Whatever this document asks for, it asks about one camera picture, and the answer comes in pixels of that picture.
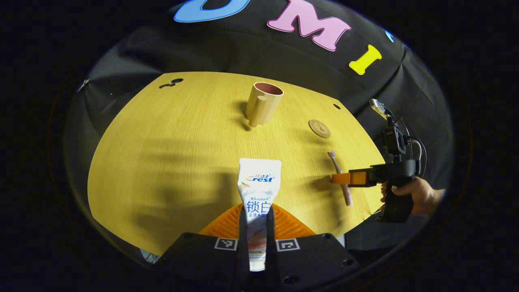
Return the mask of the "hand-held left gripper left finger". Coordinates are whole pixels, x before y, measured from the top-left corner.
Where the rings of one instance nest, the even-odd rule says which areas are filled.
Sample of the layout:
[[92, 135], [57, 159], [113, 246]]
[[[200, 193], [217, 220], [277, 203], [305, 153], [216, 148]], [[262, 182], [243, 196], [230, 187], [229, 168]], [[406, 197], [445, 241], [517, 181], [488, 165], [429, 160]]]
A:
[[243, 205], [237, 204], [198, 233], [184, 232], [157, 260], [176, 292], [243, 292], [249, 256]]

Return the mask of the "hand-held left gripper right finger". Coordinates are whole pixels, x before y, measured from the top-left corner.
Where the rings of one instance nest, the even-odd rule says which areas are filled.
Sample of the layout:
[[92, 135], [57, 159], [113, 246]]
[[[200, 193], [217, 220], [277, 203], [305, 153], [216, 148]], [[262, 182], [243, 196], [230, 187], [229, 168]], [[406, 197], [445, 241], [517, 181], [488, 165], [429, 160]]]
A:
[[275, 215], [267, 217], [266, 290], [322, 292], [361, 266], [330, 233], [275, 239]]

